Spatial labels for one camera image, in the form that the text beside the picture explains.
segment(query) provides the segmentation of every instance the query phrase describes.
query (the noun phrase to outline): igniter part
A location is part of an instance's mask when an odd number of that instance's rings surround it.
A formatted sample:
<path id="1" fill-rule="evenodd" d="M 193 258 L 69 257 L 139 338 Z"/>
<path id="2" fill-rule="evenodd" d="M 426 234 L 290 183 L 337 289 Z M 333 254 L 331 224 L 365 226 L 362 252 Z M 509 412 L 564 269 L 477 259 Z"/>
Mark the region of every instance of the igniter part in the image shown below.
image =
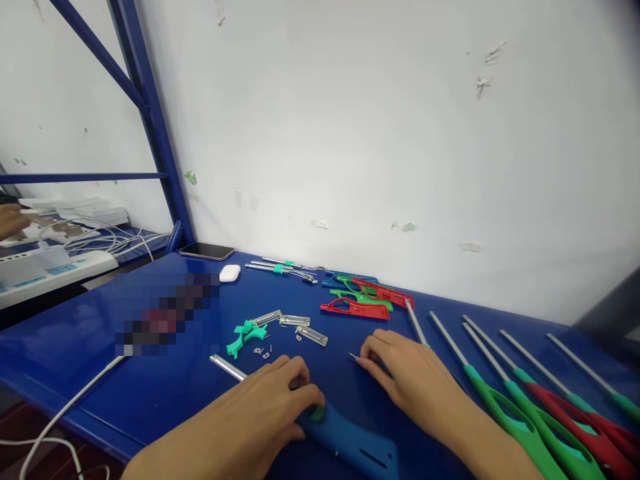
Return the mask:
<path id="1" fill-rule="evenodd" d="M 295 329 L 295 332 L 299 333 L 303 337 L 308 338 L 309 340 L 313 340 L 318 345 L 322 345 L 323 347 L 326 347 L 327 342 L 329 341 L 329 338 L 326 335 L 323 335 L 320 332 L 316 332 L 316 330 L 313 330 L 310 327 L 298 327 Z"/>
<path id="2" fill-rule="evenodd" d="M 280 317 L 282 317 L 282 312 L 280 310 L 276 310 L 274 312 L 266 313 L 258 318 L 254 318 L 251 321 L 256 327 L 262 327 L 262 325 L 264 325 L 265 323 L 278 320 L 278 318 Z"/>
<path id="3" fill-rule="evenodd" d="M 309 317 L 296 317 L 295 315 L 283 315 L 280 318 L 280 325 L 295 325 L 296 327 L 308 327 L 311 324 Z"/>

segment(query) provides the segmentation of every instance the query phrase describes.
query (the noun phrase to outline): white wall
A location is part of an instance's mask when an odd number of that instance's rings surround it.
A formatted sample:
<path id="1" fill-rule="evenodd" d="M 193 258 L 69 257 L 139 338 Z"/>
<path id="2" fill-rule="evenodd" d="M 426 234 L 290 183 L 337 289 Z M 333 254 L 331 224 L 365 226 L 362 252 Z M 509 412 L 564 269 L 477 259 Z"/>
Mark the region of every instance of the white wall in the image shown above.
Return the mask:
<path id="1" fill-rule="evenodd" d="M 220 2 L 139 1 L 200 241 L 562 323 L 640 263 L 632 3 Z"/>
<path id="2" fill-rule="evenodd" d="M 126 71 L 106 1 L 73 4 Z M 48 0 L 39 10 L 31 0 L 0 2 L 0 163 L 8 173 L 155 171 L 138 109 Z M 155 180 L 18 188 L 24 196 L 112 199 L 135 226 L 172 228 Z"/>

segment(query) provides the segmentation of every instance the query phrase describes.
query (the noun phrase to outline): right hand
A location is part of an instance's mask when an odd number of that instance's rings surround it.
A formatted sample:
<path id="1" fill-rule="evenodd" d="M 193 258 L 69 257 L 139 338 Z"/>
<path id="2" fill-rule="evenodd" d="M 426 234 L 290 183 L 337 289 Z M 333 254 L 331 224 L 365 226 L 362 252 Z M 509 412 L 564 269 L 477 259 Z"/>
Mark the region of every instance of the right hand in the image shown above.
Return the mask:
<path id="1" fill-rule="evenodd" d="M 20 205 L 15 203 L 0 205 L 0 241 L 15 235 L 31 223 L 20 210 Z"/>
<path id="2" fill-rule="evenodd" d="M 391 376 L 380 368 L 379 361 Z M 450 448 L 456 435 L 465 431 L 456 419 L 486 417 L 431 348 L 396 332 L 380 329 L 373 332 L 360 348 L 357 362 L 387 391 L 400 410 L 424 432 Z"/>

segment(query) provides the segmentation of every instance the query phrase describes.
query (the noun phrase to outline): stack of white boxes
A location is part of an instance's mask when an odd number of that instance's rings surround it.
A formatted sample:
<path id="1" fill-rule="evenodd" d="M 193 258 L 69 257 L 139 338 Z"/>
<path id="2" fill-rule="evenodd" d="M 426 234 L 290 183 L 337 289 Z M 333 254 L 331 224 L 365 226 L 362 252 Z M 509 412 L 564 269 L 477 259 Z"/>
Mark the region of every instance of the stack of white boxes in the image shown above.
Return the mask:
<path id="1" fill-rule="evenodd" d="M 76 200 L 55 200 L 56 213 L 64 219 L 74 220 L 88 227 L 120 225 L 129 221 L 127 211 L 99 197 Z"/>

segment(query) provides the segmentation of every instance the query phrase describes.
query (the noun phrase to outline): metal rod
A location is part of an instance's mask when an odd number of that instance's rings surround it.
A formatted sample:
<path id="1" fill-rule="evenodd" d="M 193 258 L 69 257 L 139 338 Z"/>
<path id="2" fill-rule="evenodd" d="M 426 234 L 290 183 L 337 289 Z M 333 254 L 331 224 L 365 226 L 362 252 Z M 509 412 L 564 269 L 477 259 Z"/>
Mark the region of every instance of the metal rod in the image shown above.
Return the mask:
<path id="1" fill-rule="evenodd" d="M 449 342 L 451 348 L 453 349 L 453 351 L 455 352 L 455 354 L 458 356 L 458 358 L 460 359 L 460 361 L 462 362 L 462 364 L 464 366 L 468 365 L 469 362 L 467 361 L 467 358 L 464 356 L 464 354 L 460 351 L 460 349 L 458 348 L 458 346 L 455 344 L 455 342 L 453 341 L 453 339 L 451 338 L 451 336 L 449 335 L 449 332 L 447 330 L 445 330 L 444 326 L 442 325 L 442 323 L 440 323 L 440 320 L 438 320 L 438 317 L 435 316 L 435 313 L 430 311 L 429 312 L 431 318 L 433 319 L 433 321 L 435 322 L 435 324 L 438 326 L 438 328 L 440 329 L 440 331 L 442 332 L 442 335 L 444 335 L 444 337 L 446 338 L 446 340 Z"/>
<path id="2" fill-rule="evenodd" d="M 102 66 L 110 76 L 120 85 L 120 88 L 122 88 L 135 106 L 141 111 L 146 110 L 147 104 L 142 98 L 142 95 L 140 95 L 140 92 L 138 92 L 133 82 L 126 76 L 118 63 L 109 54 L 105 46 L 98 40 L 98 37 L 91 28 L 89 28 L 71 2 L 69 2 L 69 0 L 51 0 L 51 3 L 58 12 L 60 12 L 60 15 L 67 21 L 69 26 L 78 34 L 80 40 L 91 50 L 95 58 L 102 63 Z"/>
<path id="3" fill-rule="evenodd" d="M 232 364 L 230 364 L 228 361 L 224 360 L 224 358 L 220 357 L 218 354 L 210 356 L 209 360 L 212 363 L 216 364 L 218 367 L 222 368 L 222 370 L 224 370 L 225 372 L 230 374 L 230 376 L 232 376 L 233 378 L 235 378 L 238 381 L 242 381 L 245 378 L 247 378 L 247 374 L 246 373 L 244 373 L 242 370 L 234 367 Z"/>
<path id="4" fill-rule="evenodd" d="M 473 320 L 471 320 L 468 316 L 463 315 L 462 318 L 464 318 L 464 320 L 467 321 L 468 324 L 470 324 L 470 326 L 473 327 L 473 329 L 478 332 L 478 334 L 482 337 L 482 340 L 484 340 L 486 343 L 488 343 L 491 348 L 493 348 L 495 350 L 495 352 L 500 355 L 502 357 L 502 360 L 504 360 L 505 362 L 507 362 L 507 364 L 512 368 L 512 369 L 516 369 L 518 368 L 518 366 L 513 362 L 513 360 L 511 360 L 506 353 L 504 353 L 502 351 L 502 349 L 500 347 L 498 347 L 495 342 L 493 340 L 491 340 L 489 338 L 489 336 L 484 333 L 480 327 L 478 327 Z"/>
<path id="5" fill-rule="evenodd" d="M 489 349 L 485 346 L 484 343 L 482 343 L 482 340 L 480 340 L 480 338 L 478 338 L 478 336 L 475 334 L 475 332 L 469 326 L 469 324 L 467 322 L 464 322 L 462 324 L 462 326 L 464 328 L 466 328 L 466 330 L 470 334 L 471 338 L 474 340 L 474 342 L 476 342 L 478 347 L 480 347 L 480 350 L 482 350 L 482 353 L 485 354 L 485 357 L 487 358 L 487 360 L 489 360 L 489 362 L 491 362 L 491 364 L 493 365 L 493 368 L 495 368 L 495 370 L 498 372 L 498 375 L 500 375 L 502 380 L 503 381 L 509 381 L 509 376 L 505 373 L 504 370 L 502 370 L 502 367 L 500 366 L 500 364 L 498 364 L 498 362 L 495 360 L 495 358 L 493 358 L 493 355 L 491 354 Z"/>
<path id="6" fill-rule="evenodd" d="M 570 356 L 574 362 L 576 362 L 580 367 L 583 368 L 583 370 L 585 372 L 587 372 L 594 380 L 596 380 L 596 382 L 598 382 L 600 385 L 603 386 L 603 388 L 605 390 L 607 390 L 610 394 L 612 395 L 617 395 L 618 392 L 616 391 L 615 388 L 613 388 L 612 386 L 610 386 L 610 384 L 608 384 L 607 382 L 605 382 L 604 380 L 602 380 L 602 378 L 600 377 L 600 375 L 598 375 L 596 372 L 594 372 L 593 370 L 591 370 L 587 364 L 585 364 L 582 360 L 580 360 L 578 357 L 575 356 L 574 352 L 572 352 L 571 350 L 569 350 L 564 343 L 562 343 L 560 340 L 558 340 L 556 337 L 554 337 L 551 333 L 548 333 L 547 336 L 558 346 L 560 347 L 560 350 L 562 350 L 563 352 L 565 352 L 568 356 Z"/>
<path id="7" fill-rule="evenodd" d="M 538 370 L 540 370 L 542 373 L 544 373 L 546 375 L 546 377 L 551 380 L 552 382 L 555 383 L 555 386 L 558 387 L 560 390 L 562 390 L 562 392 L 565 395 L 570 395 L 571 394 L 571 390 L 569 390 L 568 388 L 565 387 L 565 384 L 562 383 L 560 380 L 558 380 L 554 374 L 552 374 L 549 370 L 547 370 L 546 368 L 544 368 L 544 366 L 542 365 L 542 363 L 538 362 L 538 360 L 536 360 L 535 358 L 533 358 L 533 355 L 530 354 L 526 348 L 524 348 L 522 345 L 520 345 L 512 336 L 510 336 L 510 334 L 508 334 L 505 330 L 500 330 L 500 333 L 502 335 L 505 336 L 505 338 L 507 340 L 509 340 L 511 342 L 511 344 L 516 347 L 518 350 L 520 350 L 520 353 L 522 353 L 526 358 L 529 359 L 529 361 L 534 364 Z"/>
<path id="8" fill-rule="evenodd" d="M 143 180 L 164 179 L 166 173 L 27 173 L 24 175 L 0 175 L 4 183 L 54 183 L 74 181 Z"/>
<path id="9" fill-rule="evenodd" d="M 423 345 L 428 345 L 427 339 L 425 338 L 424 333 L 422 333 L 422 328 L 420 328 L 420 324 L 418 323 L 418 319 L 415 317 L 415 313 L 413 312 L 413 309 L 411 308 L 411 304 L 410 304 L 409 300 L 405 300 L 405 306 L 406 306 L 407 310 L 409 310 L 409 316 L 411 317 L 411 322 L 413 324 L 413 329 L 415 330 L 415 334 L 418 336 L 418 339 L 420 340 L 420 343 L 422 343 Z"/>

